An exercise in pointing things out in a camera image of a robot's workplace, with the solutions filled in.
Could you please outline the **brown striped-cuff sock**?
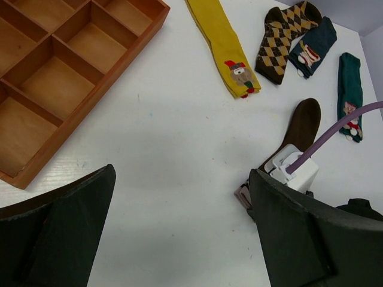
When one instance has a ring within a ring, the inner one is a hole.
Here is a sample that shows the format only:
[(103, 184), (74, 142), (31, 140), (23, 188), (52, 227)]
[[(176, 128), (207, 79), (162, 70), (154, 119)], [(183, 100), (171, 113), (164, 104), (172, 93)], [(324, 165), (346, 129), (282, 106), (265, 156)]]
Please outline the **brown striped-cuff sock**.
[(309, 98), (301, 101), (293, 112), (281, 146), (257, 170), (282, 180), (282, 183), (290, 187), (297, 187), (301, 193), (313, 197), (313, 192), (303, 190), (314, 178), (312, 169), (288, 175), (286, 168), (314, 143), (320, 121), (321, 108), (317, 100)]

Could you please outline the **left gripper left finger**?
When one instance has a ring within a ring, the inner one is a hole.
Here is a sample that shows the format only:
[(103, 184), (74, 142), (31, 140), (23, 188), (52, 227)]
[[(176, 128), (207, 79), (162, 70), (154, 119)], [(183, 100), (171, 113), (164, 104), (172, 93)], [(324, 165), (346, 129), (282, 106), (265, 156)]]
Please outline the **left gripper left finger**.
[(108, 164), (1, 208), (1, 286), (87, 286), (115, 180)]

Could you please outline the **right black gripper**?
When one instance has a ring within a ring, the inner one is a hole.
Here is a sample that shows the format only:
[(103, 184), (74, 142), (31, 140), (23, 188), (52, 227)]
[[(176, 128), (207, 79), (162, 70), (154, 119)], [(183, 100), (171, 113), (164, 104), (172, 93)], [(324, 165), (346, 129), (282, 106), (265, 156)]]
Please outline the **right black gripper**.
[(366, 199), (349, 199), (347, 204), (338, 206), (337, 209), (358, 215), (364, 218), (383, 221), (383, 216), (372, 209), (370, 201)]

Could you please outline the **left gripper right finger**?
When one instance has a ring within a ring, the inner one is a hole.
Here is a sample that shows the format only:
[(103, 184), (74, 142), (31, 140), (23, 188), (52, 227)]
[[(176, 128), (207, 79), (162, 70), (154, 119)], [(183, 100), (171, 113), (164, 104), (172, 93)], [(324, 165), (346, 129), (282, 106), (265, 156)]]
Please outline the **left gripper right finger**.
[(382, 285), (382, 221), (329, 206), (257, 169), (249, 192), (272, 286)]

